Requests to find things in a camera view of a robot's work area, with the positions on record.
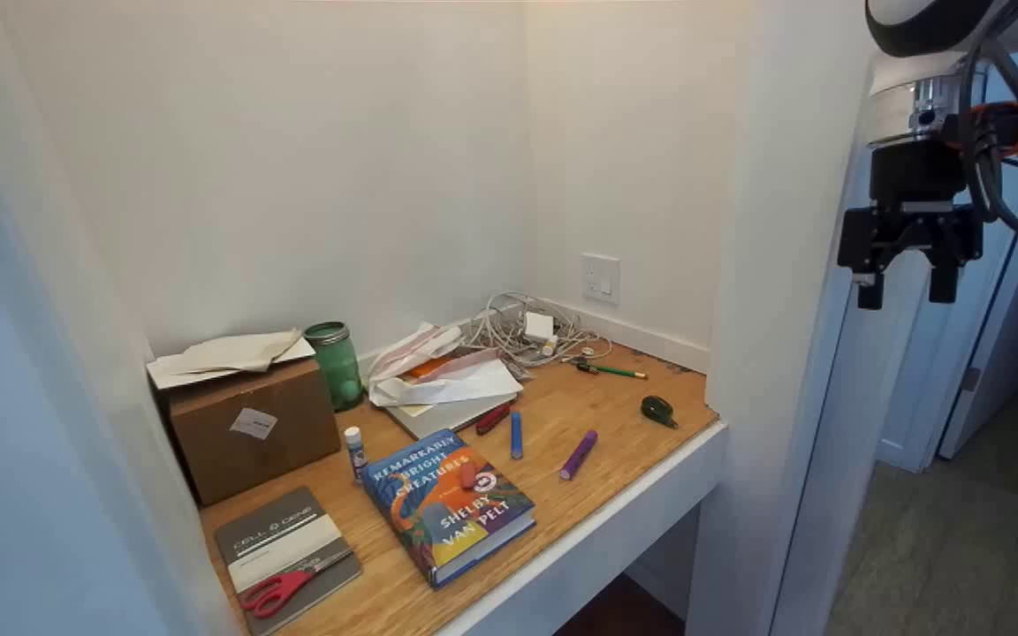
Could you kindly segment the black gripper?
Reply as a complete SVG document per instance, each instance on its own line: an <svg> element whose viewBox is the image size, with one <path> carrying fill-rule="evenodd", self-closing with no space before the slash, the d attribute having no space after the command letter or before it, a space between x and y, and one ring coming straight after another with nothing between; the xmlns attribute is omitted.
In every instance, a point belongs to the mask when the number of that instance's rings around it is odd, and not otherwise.
<svg viewBox="0 0 1018 636"><path fill-rule="evenodd" d="M843 221L839 261L854 274L860 308L883 308L883 268L901 251L931 260L931 302L957 302L957 274L983 255L983 231L953 196L965 188L965 167L944 141L904 141L874 151L871 209L848 209Z"/></svg>

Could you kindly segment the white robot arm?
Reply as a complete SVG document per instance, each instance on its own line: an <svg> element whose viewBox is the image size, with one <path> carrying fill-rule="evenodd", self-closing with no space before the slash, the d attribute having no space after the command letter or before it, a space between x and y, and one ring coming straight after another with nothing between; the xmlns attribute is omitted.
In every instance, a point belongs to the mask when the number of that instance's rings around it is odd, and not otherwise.
<svg viewBox="0 0 1018 636"><path fill-rule="evenodd" d="M983 227L1018 237L1018 0L864 0L881 69L871 89L871 204L843 215L839 264L883 308L904 251L952 306Z"/></svg>

